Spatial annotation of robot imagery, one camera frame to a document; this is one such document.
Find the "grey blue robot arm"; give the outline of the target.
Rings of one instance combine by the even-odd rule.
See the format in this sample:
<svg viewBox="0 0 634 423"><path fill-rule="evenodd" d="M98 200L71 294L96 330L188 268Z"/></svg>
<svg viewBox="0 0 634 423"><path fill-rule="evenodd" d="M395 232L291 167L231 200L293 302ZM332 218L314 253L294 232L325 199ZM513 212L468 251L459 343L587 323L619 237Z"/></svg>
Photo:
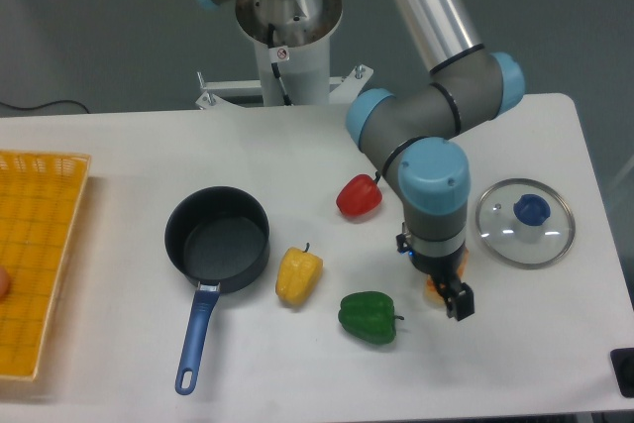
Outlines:
<svg viewBox="0 0 634 423"><path fill-rule="evenodd" d="M360 94L346 127L402 203L398 248L431 277L449 317L461 320L475 311L474 294L458 275L471 179L454 138L516 106L525 80L510 55L485 49L461 0L395 1L430 82L408 98L383 89ZM265 105L333 101L330 38L342 0L197 2L206 9L234 4L256 52Z"/></svg>

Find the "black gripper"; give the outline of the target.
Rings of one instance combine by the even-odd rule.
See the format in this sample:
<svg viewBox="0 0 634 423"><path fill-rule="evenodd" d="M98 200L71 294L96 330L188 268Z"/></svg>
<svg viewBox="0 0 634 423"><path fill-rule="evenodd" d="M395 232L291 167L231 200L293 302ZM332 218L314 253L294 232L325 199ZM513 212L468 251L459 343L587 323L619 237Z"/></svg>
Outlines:
<svg viewBox="0 0 634 423"><path fill-rule="evenodd" d="M472 289L458 276L466 252L465 233L444 241L428 241L410 232L396 236L397 250L407 255L416 269L428 274L441 296L447 317L461 321L475 313Z"/></svg>

